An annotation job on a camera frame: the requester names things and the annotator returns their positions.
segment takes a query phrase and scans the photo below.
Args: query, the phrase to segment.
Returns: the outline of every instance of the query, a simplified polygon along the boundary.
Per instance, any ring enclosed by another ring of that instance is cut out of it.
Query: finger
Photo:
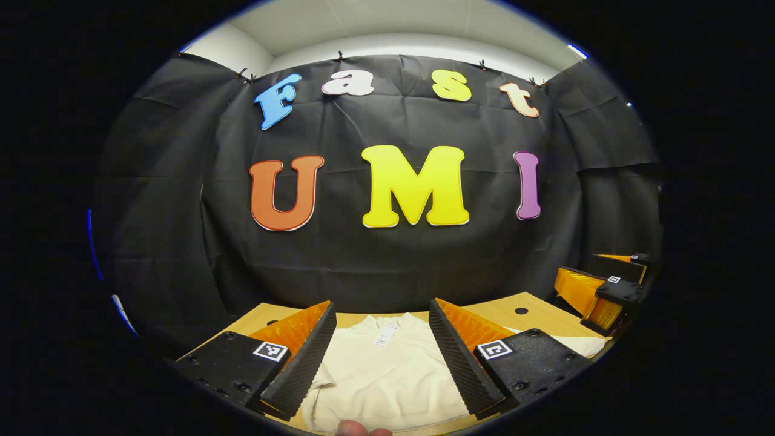
[[[369,432],[361,423],[354,420],[342,420],[336,429],[336,436],[369,436]]]
[[[387,428],[375,428],[369,436],[393,436],[393,432]]]

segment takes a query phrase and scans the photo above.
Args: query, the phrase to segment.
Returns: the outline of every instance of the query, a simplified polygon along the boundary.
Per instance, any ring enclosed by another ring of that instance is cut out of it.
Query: orange component
[[[603,256],[604,258],[616,259],[617,261],[630,261],[629,256],[621,256],[620,254],[600,254],[600,256]]]
[[[621,305],[595,297],[589,309],[589,314],[584,319],[600,326],[603,330],[608,330],[621,312]]]
[[[452,327],[455,327],[460,339],[463,339],[463,343],[468,347],[468,351],[472,353],[479,344],[497,341],[515,334],[462,307],[455,306],[438,298],[436,302],[441,307],[446,318],[452,323]]]
[[[575,310],[584,314],[592,307],[595,299],[594,294],[603,283],[605,283],[605,280],[596,279],[595,277],[573,272],[565,268],[559,268],[554,282],[554,289]]]
[[[315,304],[301,312],[294,313],[276,323],[272,323],[249,336],[259,341],[288,347],[291,357],[285,362],[285,365],[287,365],[296,356],[301,346],[304,345],[307,337],[312,332],[312,329],[315,328],[315,325],[330,303],[330,301],[324,301],[323,303]]]

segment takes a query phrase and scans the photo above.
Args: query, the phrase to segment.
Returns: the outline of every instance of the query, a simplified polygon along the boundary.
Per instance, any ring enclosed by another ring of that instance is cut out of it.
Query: wooden table
[[[565,312],[564,310],[558,309],[555,306],[552,306],[551,304],[528,294],[527,292],[522,292],[501,299],[494,299],[486,303],[472,304],[470,306],[463,307],[481,317],[495,322],[496,324],[517,330],[539,328],[540,330],[543,330],[547,334],[553,336],[602,337],[592,330],[589,330],[579,324],[579,318],[571,315],[568,312]],[[524,315],[517,314],[515,310],[520,307],[527,309],[528,312]],[[244,317],[239,318],[237,321],[229,325],[223,331],[218,332],[218,334],[213,337],[218,336],[224,331],[233,331],[235,333],[249,335],[266,327],[267,323],[272,320],[281,320],[299,311],[301,311],[301,309],[261,303],[256,306],[255,309],[248,312]],[[428,322],[427,311],[410,313],[415,317]],[[352,327],[355,324],[365,320],[369,315],[373,317],[400,317],[403,315],[403,313],[337,313],[336,328]],[[448,421],[446,423],[437,424],[432,427],[425,427],[411,431],[399,431],[394,432],[394,434],[401,436],[433,436],[447,434],[451,431],[470,427],[485,420],[490,420],[496,416],[498,415],[496,414],[484,420],[477,421],[473,415],[470,415],[467,417]],[[332,431],[321,432],[309,430],[309,427],[307,427],[307,424],[304,422],[304,418],[301,417],[300,410],[295,417],[291,418],[289,423],[269,415],[267,415],[267,417],[279,421],[283,424],[308,431],[312,434],[333,434]]]

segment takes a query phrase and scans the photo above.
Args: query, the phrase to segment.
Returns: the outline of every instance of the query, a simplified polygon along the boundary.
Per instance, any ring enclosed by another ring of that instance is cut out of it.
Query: black fabric
[[[374,74],[365,96],[324,95],[337,71]],[[467,102],[432,90],[436,69],[468,80]],[[292,113],[269,130],[253,102],[300,74]],[[255,83],[198,57],[171,59],[137,93],[108,141],[98,180],[95,237],[106,279],[133,323],[195,346],[187,325],[227,324],[268,302],[343,312],[427,310],[439,297],[479,303],[527,291],[555,295],[560,266],[591,252],[658,252],[656,163],[636,115],[610,81],[579,64],[546,89],[509,74],[428,57],[354,57],[277,71]],[[541,115],[520,115],[498,90],[514,82]],[[463,203],[470,222],[366,228],[370,165],[361,151],[397,146],[419,171],[428,152],[462,149]],[[518,220],[518,165],[537,168],[541,216]],[[259,161],[278,160],[275,206],[295,204],[291,161],[319,155],[315,212],[303,227],[272,232],[250,213]]]

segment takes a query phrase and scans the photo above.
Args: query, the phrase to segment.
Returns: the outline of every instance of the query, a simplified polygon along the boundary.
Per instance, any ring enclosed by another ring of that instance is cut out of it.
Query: ceiling light
[[[576,47],[574,47],[574,46],[572,46],[572,45],[568,44],[568,48],[570,48],[571,50],[573,50],[573,52],[574,52],[575,54],[578,54],[579,56],[581,56],[581,58],[582,58],[582,59],[587,59],[587,55],[586,55],[586,54],[583,54],[583,53],[581,53],[581,50],[577,49]]]

